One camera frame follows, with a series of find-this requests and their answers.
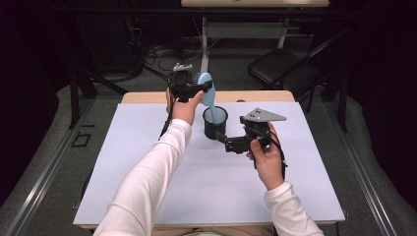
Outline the black folding chair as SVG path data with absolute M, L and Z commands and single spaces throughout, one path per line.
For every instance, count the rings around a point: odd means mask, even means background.
M 321 75 L 314 66 L 303 63 L 301 58 L 281 49 L 274 49 L 250 63 L 248 73 L 263 85 L 283 77 L 273 85 L 273 88 L 286 89 L 293 93 L 300 91 Z

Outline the light blue spoon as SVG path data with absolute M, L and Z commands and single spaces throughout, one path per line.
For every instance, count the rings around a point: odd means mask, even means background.
M 212 76 L 207 72 L 199 73 L 193 78 L 193 82 L 196 85 L 204 86 L 207 89 L 203 96 L 202 103 L 204 106 L 207 106 L 209 108 L 212 123 L 220 124 L 220 117 L 214 105 L 215 87 L 213 84 Z

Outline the person's right hand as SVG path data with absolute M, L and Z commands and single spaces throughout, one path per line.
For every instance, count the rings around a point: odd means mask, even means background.
M 268 124 L 272 142 L 268 147 L 262 148 L 258 140 L 252 140 L 250 151 L 246 156 L 256 162 L 257 171 L 261 181 L 268 191 L 271 191 L 284 183 L 282 175 L 282 159 L 280 143 L 276 130 L 271 123 Z

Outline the white desk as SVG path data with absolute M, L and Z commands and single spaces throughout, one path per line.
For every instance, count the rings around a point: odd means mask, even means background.
M 201 73 L 209 70 L 208 39 L 212 38 L 263 38 L 278 40 L 278 48 L 288 30 L 288 17 L 262 23 L 255 20 L 256 10 L 317 10 L 325 9 L 329 0 L 181 0 L 188 10 L 248 10 L 251 20 L 227 20 L 215 23 L 202 17 L 202 64 Z

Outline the black mesh cup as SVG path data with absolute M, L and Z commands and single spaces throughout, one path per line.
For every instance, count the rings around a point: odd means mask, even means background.
M 216 139 L 216 134 L 220 133 L 221 135 L 225 134 L 226 131 L 226 122 L 228 119 L 227 111 L 220 106 L 215 107 L 215 112 L 217 114 L 217 118 L 219 119 L 218 124 L 213 123 L 211 109 L 207 108 L 203 113 L 204 119 L 204 132 L 207 138 L 211 140 Z

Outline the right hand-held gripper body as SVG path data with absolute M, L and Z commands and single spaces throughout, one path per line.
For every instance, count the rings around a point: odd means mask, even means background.
M 245 116 L 240 117 L 245 135 L 243 137 L 225 138 L 225 150 L 227 152 L 243 153 L 250 149 L 252 140 L 258 140 L 261 147 L 265 148 L 271 143 L 268 123 L 285 120 L 285 116 L 257 107 Z

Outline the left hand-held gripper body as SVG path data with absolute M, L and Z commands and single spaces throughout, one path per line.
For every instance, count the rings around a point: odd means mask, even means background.
M 192 69 L 192 65 L 177 63 L 168 75 L 170 94 L 180 102 L 187 102 L 200 90 L 191 73 Z

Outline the person's left hand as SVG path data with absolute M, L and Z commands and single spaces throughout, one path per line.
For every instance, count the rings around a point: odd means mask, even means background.
M 166 96 L 166 111 L 173 119 L 181 119 L 187 122 L 190 126 L 193 125 L 196 114 L 196 107 L 202 101 L 204 93 L 199 91 L 188 102 L 173 102 L 169 89 L 165 92 Z

